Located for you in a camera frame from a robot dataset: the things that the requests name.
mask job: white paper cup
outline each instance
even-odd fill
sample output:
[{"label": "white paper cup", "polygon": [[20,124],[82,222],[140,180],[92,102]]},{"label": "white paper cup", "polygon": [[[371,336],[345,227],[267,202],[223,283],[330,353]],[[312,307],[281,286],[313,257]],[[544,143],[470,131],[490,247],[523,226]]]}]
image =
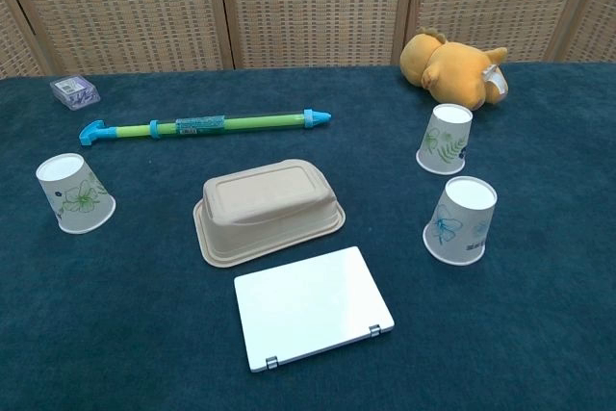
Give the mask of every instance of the white paper cup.
[{"label": "white paper cup", "polygon": [[472,121],[473,113],[463,106],[450,103],[436,106],[415,155],[418,164],[440,175],[462,170]]},{"label": "white paper cup", "polygon": [[454,177],[447,182],[423,243],[438,260],[469,265],[485,252],[485,241],[497,203],[497,192],[483,180]]},{"label": "white paper cup", "polygon": [[116,200],[78,154],[49,158],[38,166],[37,178],[66,233],[88,233],[105,223],[116,209]]}]

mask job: metal hinge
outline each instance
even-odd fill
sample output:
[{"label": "metal hinge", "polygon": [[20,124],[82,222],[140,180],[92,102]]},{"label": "metal hinge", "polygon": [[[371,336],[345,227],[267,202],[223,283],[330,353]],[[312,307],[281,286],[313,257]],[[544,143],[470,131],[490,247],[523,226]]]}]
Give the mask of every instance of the metal hinge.
[{"label": "metal hinge", "polygon": [[268,367],[269,370],[278,368],[278,357],[271,356],[270,358],[266,358],[266,366]]},{"label": "metal hinge", "polygon": [[379,324],[375,324],[374,326],[369,327],[370,337],[376,337],[381,333],[381,326]]}]

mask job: plush toy ear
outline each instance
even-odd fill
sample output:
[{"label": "plush toy ear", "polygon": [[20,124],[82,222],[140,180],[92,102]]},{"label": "plush toy ear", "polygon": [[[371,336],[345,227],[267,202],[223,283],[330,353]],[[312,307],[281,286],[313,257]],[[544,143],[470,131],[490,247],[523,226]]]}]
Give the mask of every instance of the plush toy ear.
[{"label": "plush toy ear", "polygon": [[485,53],[492,64],[501,64],[507,57],[507,49],[505,47],[495,48],[494,50],[488,50]]}]

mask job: clear plastic container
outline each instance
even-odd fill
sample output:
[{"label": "clear plastic container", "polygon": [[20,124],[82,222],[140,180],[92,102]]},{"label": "clear plastic container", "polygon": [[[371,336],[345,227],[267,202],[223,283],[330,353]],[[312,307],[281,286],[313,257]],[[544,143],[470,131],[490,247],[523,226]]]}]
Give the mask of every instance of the clear plastic container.
[{"label": "clear plastic container", "polygon": [[72,111],[100,101],[96,87],[79,75],[63,77],[50,83],[49,86],[56,98]]}]

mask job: white tag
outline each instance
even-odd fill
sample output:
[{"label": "white tag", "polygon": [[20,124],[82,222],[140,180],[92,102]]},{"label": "white tag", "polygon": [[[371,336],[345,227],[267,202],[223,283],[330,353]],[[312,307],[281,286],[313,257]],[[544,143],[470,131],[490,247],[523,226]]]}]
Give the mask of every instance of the white tag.
[{"label": "white tag", "polygon": [[85,87],[84,87],[84,86],[82,86],[82,85],[81,85],[81,84],[77,81],[77,79],[73,79],[73,78],[70,78],[70,79],[64,79],[64,80],[63,80],[63,81],[61,81],[61,82],[57,82],[57,83],[56,83],[56,87],[57,87],[58,89],[60,89],[60,91],[61,91],[62,93],[64,93],[64,94],[66,94],[66,95],[70,95],[70,94],[72,94],[72,93],[74,93],[74,92],[76,92],[76,91],[79,91],[79,90],[83,90],[83,89],[85,89]]},{"label": "white tag", "polygon": [[495,64],[491,64],[482,72],[483,81],[491,82],[497,89],[499,90],[499,95],[505,95],[507,93],[507,86],[504,82],[504,78],[500,73],[497,72],[497,66]]}]

